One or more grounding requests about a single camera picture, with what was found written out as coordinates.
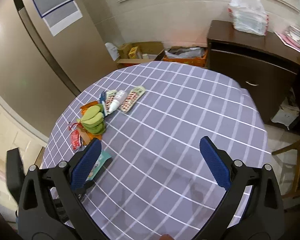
teal card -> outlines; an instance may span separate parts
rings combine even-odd
[[[111,158],[110,154],[105,152],[105,151],[101,151],[101,154],[97,160],[97,162],[95,163],[95,165],[93,166],[88,178],[86,181],[92,180],[94,178],[94,176],[97,174],[97,172],[100,170],[100,168],[102,167],[102,165],[106,162],[107,159]]]

chair leg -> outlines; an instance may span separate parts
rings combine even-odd
[[[294,178],[293,178],[292,189],[291,189],[292,192],[296,192],[298,190],[299,179],[300,179],[300,146],[297,149],[297,164],[295,166]]]
[[[277,154],[280,154],[280,153],[284,153],[284,152],[287,152],[289,150],[295,150],[298,148],[298,146],[300,146],[300,140],[296,141],[295,143],[293,144],[290,144],[284,148],[281,148],[279,150],[276,150],[276,151],[273,151],[271,154],[272,155],[277,155]]]
[[[300,189],[298,189],[295,192],[289,192],[289,193],[287,193],[285,195],[282,195],[281,197],[282,198],[287,198],[287,197],[296,197],[296,196],[300,196]]]

fridge door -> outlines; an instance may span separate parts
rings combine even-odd
[[[117,69],[81,0],[75,2],[82,18],[56,36],[51,34],[33,1],[22,1],[48,50],[80,91]]]
[[[0,96],[46,136],[75,98],[34,45],[13,0],[0,0]]]

paper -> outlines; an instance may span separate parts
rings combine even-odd
[[[275,32],[275,34],[277,34],[277,36],[283,42],[284,45],[300,52],[300,48],[297,48],[296,46],[294,46],[293,43],[291,41],[289,41],[289,39],[284,34],[276,33],[276,32]]]
[[[53,36],[82,17],[75,0],[32,1]]]

blue gripper pad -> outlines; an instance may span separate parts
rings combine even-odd
[[[200,152],[204,160],[206,161],[214,179],[217,181],[220,187],[228,190],[230,182],[230,172],[224,162],[221,160],[217,151],[211,145],[211,143],[205,138],[200,140]]]
[[[85,184],[87,177],[101,154],[101,148],[101,141],[95,140],[72,170],[70,187],[73,191],[82,188]]]

